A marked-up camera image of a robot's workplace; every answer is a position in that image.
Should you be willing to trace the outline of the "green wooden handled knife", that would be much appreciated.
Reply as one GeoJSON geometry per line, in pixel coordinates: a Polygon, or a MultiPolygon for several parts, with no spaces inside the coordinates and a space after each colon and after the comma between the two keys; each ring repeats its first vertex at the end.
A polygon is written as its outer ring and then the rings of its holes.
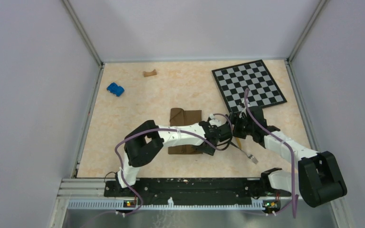
{"type": "Polygon", "coordinates": [[[236,139],[238,148],[242,149],[242,145],[241,145],[241,142],[240,142],[239,138],[236,137],[235,139],[236,139]]]}

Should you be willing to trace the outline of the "silver metal fork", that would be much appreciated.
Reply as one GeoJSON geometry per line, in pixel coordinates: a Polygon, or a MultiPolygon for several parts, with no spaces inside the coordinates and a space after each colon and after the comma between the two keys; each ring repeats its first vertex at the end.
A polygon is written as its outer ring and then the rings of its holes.
{"type": "Polygon", "coordinates": [[[256,159],[256,157],[254,155],[245,152],[239,146],[237,146],[236,144],[234,144],[232,142],[230,142],[230,145],[232,145],[233,147],[235,147],[239,151],[243,152],[254,164],[258,164],[258,160],[256,159]]]}

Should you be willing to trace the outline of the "brown fabric napkin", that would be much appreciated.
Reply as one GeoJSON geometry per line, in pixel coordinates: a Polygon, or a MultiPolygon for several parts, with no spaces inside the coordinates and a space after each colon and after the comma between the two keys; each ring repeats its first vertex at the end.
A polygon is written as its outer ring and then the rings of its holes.
{"type": "MultiPolygon", "coordinates": [[[[172,108],[170,110],[170,126],[192,125],[202,121],[202,110],[183,110],[172,108]]],[[[168,148],[169,155],[194,155],[202,154],[192,145],[179,145],[168,148]]]]}

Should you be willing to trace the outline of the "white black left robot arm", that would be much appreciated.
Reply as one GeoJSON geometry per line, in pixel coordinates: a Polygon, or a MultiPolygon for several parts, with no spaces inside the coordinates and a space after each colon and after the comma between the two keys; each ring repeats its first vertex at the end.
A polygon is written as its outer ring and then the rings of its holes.
{"type": "Polygon", "coordinates": [[[214,155],[228,147],[232,140],[232,124],[229,119],[222,123],[211,114],[207,121],[186,126],[161,126],[148,120],[128,134],[116,147],[124,146],[125,156],[117,173],[115,190],[121,196],[133,192],[141,167],[150,163],[162,148],[190,146],[195,151],[214,155]]]}

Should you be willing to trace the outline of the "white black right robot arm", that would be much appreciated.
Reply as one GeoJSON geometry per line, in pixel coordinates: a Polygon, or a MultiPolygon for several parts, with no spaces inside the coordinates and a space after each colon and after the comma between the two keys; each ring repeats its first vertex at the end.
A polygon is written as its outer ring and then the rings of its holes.
{"type": "Polygon", "coordinates": [[[278,190],[299,195],[315,208],[347,194],[347,186],[333,153],[307,148],[279,128],[268,125],[263,110],[258,106],[244,108],[230,115],[233,136],[253,141],[288,161],[290,172],[273,168],[261,174],[260,191],[272,196],[278,190]]]}

